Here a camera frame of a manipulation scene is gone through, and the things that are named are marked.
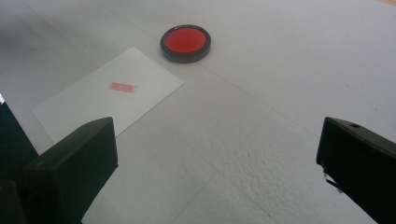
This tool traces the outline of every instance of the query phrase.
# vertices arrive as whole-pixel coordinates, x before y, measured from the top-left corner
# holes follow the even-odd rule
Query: textured white surface
[[[395,6],[0,0],[0,12],[0,89],[39,152],[52,143],[32,109],[131,47],[186,83],[120,135],[120,169],[84,223],[374,223],[315,157],[325,116],[396,141]],[[160,38],[185,23],[211,51],[169,63]]]
[[[172,223],[216,172],[151,115],[117,145],[120,167],[84,223]]]
[[[111,83],[132,85],[115,91]],[[118,136],[183,84],[136,48],[87,75],[33,110],[54,144],[84,123],[112,117]]]

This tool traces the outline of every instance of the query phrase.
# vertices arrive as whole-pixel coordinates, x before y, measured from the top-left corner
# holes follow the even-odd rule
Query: red circular lid
[[[175,30],[165,39],[166,47],[179,53],[194,52],[203,47],[205,42],[205,34],[193,28]]]
[[[210,51],[209,33],[196,25],[179,25],[161,38],[163,55],[175,63],[194,63]]]

